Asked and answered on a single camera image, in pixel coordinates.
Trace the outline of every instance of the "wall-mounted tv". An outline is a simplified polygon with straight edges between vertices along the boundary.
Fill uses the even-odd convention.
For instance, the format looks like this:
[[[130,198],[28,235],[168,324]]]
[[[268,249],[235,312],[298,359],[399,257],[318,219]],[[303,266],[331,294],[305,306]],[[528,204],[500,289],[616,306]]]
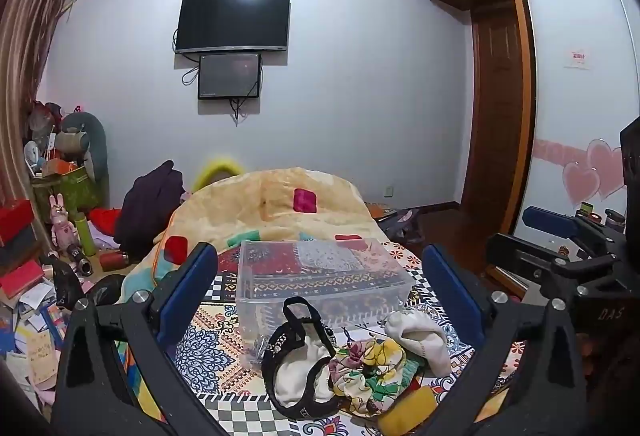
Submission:
[[[175,50],[286,50],[289,0],[182,0]]]

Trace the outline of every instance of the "metal screw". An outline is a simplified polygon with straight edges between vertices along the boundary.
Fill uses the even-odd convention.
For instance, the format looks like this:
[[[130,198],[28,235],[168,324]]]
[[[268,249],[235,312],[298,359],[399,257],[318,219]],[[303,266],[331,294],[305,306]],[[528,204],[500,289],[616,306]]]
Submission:
[[[554,310],[558,311],[562,311],[564,310],[564,308],[566,308],[566,304],[564,304],[564,301],[562,299],[559,299],[558,297],[551,301],[551,305],[554,307]]]
[[[504,304],[509,300],[507,294],[505,294],[505,292],[503,291],[494,291],[491,294],[491,299],[497,304]]]
[[[87,299],[86,297],[82,297],[81,299],[78,299],[76,301],[76,305],[74,306],[76,310],[86,310],[88,307],[89,307],[89,299]]]
[[[133,299],[133,302],[141,304],[149,299],[149,292],[147,290],[138,290],[133,292],[131,298]]]

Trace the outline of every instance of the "wooden floor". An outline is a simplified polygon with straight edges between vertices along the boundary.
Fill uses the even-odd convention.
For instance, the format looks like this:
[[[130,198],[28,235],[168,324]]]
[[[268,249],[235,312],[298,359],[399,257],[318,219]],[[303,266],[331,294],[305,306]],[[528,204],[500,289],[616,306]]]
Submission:
[[[416,256],[421,257],[428,244],[439,244],[458,265],[479,276],[487,288],[509,291],[484,274],[487,266],[484,256],[486,241],[495,232],[458,209],[424,213],[418,218],[418,223],[425,241],[408,246]]]

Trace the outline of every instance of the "pink heart decal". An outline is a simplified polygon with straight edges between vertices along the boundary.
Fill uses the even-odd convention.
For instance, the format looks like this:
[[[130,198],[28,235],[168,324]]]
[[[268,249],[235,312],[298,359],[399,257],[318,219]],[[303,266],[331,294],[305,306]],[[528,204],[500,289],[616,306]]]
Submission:
[[[593,140],[587,148],[587,164],[598,172],[601,199],[610,196],[625,185],[622,177],[620,148],[611,150],[604,140]]]
[[[574,207],[595,196],[600,187],[600,177],[596,169],[583,168],[575,161],[562,169],[562,181]]]

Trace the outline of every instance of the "small monitor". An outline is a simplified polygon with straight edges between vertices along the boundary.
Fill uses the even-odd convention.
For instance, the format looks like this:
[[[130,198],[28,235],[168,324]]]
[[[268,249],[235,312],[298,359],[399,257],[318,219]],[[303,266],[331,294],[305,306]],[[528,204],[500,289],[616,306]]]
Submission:
[[[260,55],[219,53],[200,56],[198,99],[257,98]]]

